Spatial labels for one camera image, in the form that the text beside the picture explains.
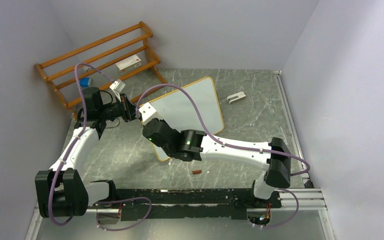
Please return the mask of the yellow framed whiteboard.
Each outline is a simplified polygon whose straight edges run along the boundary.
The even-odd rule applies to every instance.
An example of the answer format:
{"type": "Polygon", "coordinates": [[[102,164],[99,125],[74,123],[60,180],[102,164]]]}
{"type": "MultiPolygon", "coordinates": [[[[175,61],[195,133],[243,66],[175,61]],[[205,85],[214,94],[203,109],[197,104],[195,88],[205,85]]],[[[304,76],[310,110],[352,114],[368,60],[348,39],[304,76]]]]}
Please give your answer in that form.
{"type": "MultiPolygon", "coordinates": [[[[224,129],[221,107],[212,78],[205,77],[183,87],[174,84],[166,84],[165,87],[173,88],[174,91],[148,102],[171,128],[178,132],[204,131],[208,135],[216,135],[224,129]]],[[[159,160],[171,158],[161,148],[152,145],[159,160]]]]}

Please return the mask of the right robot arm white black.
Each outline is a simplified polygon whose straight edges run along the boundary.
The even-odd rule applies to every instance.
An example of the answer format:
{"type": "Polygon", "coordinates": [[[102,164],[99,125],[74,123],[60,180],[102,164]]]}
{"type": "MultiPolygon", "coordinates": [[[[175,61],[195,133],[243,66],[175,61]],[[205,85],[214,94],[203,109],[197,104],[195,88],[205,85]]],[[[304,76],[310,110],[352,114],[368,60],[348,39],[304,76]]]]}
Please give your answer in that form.
{"type": "Polygon", "coordinates": [[[270,142],[246,142],[208,135],[204,131],[177,131],[164,120],[154,118],[142,135],[170,158],[184,162],[220,160],[248,164],[261,170],[254,181],[250,202],[262,207],[275,189],[291,185],[291,153],[285,142],[273,137],[270,142]]]}

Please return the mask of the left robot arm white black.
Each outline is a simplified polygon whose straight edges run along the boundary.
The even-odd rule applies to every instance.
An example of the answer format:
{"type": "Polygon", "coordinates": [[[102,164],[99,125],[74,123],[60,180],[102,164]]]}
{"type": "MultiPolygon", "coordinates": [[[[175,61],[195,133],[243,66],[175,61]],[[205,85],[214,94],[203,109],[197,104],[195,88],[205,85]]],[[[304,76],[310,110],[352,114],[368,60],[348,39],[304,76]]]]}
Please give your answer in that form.
{"type": "Polygon", "coordinates": [[[101,139],[107,121],[136,119],[136,105],[124,93],[114,93],[110,103],[103,103],[102,90],[82,90],[86,108],[77,113],[73,136],[58,160],[39,171],[34,179],[38,209],[43,218],[82,216],[89,206],[100,202],[106,208],[119,200],[113,180],[95,180],[85,184],[81,171],[91,150],[101,139]]]}

